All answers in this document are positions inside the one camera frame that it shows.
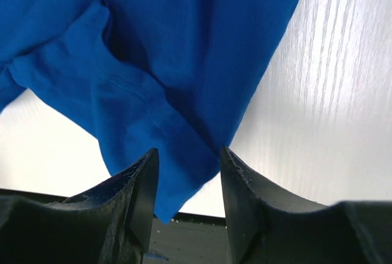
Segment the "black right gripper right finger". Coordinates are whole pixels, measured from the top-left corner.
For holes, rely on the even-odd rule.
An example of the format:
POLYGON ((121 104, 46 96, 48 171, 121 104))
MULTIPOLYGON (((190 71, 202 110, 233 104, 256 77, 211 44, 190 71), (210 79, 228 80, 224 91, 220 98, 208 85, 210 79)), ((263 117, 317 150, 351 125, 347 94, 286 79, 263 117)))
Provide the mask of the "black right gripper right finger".
POLYGON ((222 148, 220 177, 233 263, 390 263, 391 203, 325 206, 222 148))

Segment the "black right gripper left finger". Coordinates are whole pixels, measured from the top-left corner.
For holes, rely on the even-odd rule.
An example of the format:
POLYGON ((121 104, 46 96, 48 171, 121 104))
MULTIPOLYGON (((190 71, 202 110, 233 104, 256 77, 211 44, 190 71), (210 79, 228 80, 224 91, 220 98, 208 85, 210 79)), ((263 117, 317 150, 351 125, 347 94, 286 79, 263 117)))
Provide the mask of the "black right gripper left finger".
POLYGON ((159 178, 150 149, 130 167, 65 200, 1 191, 2 263, 141 263, 159 178))

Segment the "royal blue printed t-shirt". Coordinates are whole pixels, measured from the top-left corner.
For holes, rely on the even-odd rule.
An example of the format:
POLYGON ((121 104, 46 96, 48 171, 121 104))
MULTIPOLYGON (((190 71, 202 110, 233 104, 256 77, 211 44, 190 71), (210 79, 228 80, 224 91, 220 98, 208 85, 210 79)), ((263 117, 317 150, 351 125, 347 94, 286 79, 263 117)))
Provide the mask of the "royal blue printed t-shirt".
POLYGON ((299 0, 1 0, 1 107, 26 89, 114 175, 159 150, 169 222, 219 172, 299 0))

